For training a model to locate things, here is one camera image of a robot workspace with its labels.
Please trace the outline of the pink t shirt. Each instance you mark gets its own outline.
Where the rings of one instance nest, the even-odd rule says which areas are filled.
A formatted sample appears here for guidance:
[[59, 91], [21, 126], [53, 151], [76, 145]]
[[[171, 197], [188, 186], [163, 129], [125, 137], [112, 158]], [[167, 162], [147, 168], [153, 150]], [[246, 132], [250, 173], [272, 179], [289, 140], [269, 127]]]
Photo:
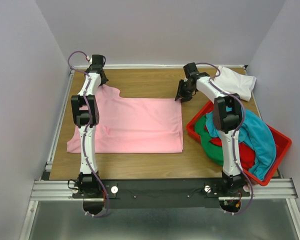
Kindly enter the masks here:
[[107, 85], [96, 91], [100, 120], [96, 153], [173, 154], [183, 151], [182, 106], [172, 98], [123, 98]]

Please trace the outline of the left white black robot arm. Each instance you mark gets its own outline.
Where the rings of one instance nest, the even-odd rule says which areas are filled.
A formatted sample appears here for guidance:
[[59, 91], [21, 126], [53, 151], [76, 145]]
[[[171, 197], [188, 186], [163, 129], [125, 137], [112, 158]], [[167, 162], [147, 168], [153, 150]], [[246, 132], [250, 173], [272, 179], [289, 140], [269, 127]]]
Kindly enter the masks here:
[[80, 170], [74, 190], [77, 190], [77, 194], [82, 198], [98, 198], [103, 195], [103, 187], [96, 163], [95, 134], [100, 115], [95, 93], [99, 86], [108, 81], [103, 70], [106, 57], [100, 54], [86, 54], [85, 58], [89, 62], [85, 71], [71, 68], [85, 77], [81, 90], [70, 98], [73, 122], [79, 132], [81, 154]]

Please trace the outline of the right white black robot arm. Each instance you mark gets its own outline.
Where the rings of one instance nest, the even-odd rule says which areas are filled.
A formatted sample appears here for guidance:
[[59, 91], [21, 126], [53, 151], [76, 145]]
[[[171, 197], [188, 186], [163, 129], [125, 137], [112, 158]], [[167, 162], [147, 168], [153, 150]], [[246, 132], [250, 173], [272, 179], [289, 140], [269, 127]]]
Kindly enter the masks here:
[[212, 120], [219, 132], [223, 153], [219, 186], [224, 195], [231, 196], [245, 185], [239, 151], [240, 127], [245, 118], [243, 104], [239, 95], [221, 89], [205, 72], [187, 73], [185, 79], [179, 81], [175, 100], [188, 102], [195, 92], [202, 92], [213, 102]]

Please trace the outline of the folded white t shirt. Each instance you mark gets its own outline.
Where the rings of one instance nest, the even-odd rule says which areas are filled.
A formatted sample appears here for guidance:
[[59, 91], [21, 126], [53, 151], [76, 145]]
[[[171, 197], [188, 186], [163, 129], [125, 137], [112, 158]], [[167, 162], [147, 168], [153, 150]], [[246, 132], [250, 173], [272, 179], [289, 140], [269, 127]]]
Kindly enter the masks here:
[[219, 66], [218, 70], [220, 71], [220, 76], [216, 77], [214, 82], [221, 89], [231, 94], [238, 94], [241, 100], [249, 102], [257, 78], [255, 76], [239, 74], [224, 66]]

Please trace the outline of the green t shirt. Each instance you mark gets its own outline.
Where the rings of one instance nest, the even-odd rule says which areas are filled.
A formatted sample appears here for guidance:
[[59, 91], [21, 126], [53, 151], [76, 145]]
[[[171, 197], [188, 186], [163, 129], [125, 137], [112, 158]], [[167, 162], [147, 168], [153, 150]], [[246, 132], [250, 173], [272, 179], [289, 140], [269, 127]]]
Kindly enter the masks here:
[[[216, 129], [212, 120], [213, 113], [209, 112], [203, 115], [194, 125], [194, 132], [200, 137], [200, 144], [206, 155], [219, 166], [223, 166], [224, 157], [221, 139], [218, 137]], [[212, 136], [206, 125], [208, 122], [209, 127], [214, 131]]]

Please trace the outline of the blue t shirt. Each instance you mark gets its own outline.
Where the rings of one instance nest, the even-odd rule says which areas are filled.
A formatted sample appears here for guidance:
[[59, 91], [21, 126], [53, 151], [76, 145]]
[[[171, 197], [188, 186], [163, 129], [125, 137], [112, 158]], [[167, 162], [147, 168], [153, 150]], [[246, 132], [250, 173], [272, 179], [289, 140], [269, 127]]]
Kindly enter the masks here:
[[[208, 122], [206, 122], [206, 126], [212, 137], [214, 130], [212, 130], [212, 127], [209, 127]], [[216, 128], [215, 131], [220, 138], [220, 134]], [[256, 114], [250, 110], [246, 110], [243, 125], [239, 130], [238, 141], [254, 150], [254, 165], [248, 171], [259, 180], [264, 180], [277, 155], [276, 144], [272, 132]]]

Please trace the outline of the red t shirt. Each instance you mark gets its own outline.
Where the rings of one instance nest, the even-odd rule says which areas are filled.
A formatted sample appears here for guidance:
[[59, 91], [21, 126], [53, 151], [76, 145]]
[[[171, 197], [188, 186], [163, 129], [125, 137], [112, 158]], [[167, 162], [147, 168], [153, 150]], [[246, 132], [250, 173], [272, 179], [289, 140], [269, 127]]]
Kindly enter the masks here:
[[[223, 166], [224, 157], [223, 157], [223, 149], [222, 149], [222, 141], [218, 137], [211, 138], [208, 141], [208, 146], [211, 148], [212, 153], [210, 154], [210, 158], [218, 165]], [[245, 143], [239, 143], [239, 156], [241, 166], [245, 170], [249, 170], [255, 164], [255, 151], [252, 150]]]

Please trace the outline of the red plastic bin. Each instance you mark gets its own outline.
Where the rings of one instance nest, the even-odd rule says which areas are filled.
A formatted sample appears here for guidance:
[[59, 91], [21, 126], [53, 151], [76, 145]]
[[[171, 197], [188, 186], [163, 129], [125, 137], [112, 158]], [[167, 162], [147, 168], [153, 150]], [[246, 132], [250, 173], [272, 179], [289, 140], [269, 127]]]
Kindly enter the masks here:
[[[188, 135], [199, 143], [201, 143], [200, 136], [195, 133], [195, 123], [203, 115], [206, 115], [207, 113], [210, 113], [210, 112], [213, 113], [213, 108], [214, 108], [213, 103], [211, 101], [209, 101], [206, 105], [203, 106], [203, 108], [194, 116], [194, 118], [186, 126]], [[270, 182], [272, 177], [275, 176], [278, 166], [282, 162], [284, 156], [286, 155], [287, 151], [289, 150], [289, 148], [292, 144], [292, 141], [290, 140], [290, 138], [283, 135], [282, 133], [275, 130], [274, 128], [270, 127], [269, 125], [267, 125], [267, 126], [272, 133], [272, 136], [273, 136], [274, 142], [275, 142], [275, 146], [276, 146], [276, 158], [274, 160], [274, 163], [272, 164], [272, 166], [268, 170], [267, 174], [265, 175], [264, 180], [259, 180], [256, 176], [251, 174], [248, 170], [244, 169], [244, 172], [246, 173], [246, 175], [261, 186], [266, 186]]]

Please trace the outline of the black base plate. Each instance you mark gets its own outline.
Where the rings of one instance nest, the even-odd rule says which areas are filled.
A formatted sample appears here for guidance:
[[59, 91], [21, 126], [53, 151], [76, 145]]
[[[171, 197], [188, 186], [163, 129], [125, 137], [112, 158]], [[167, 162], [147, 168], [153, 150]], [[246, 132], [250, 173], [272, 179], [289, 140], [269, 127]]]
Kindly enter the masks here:
[[214, 208], [231, 215], [247, 209], [250, 193], [242, 186], [227, 189], [221, 178], [104, 179], [88, 177], [67, 182], [72, 198], [83, 201], [88, 215], [102, 216], [114, 209]]

